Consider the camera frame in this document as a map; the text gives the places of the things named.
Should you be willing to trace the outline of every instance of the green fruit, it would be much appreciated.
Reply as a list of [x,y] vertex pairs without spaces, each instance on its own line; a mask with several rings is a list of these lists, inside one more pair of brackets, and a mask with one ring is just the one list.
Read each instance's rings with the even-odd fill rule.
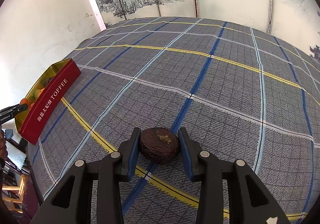
[[35,92],[35,98],[36,98],[36,99],[38,99],[39,93],[40,93],[40,89],[37,89],[36,92]]

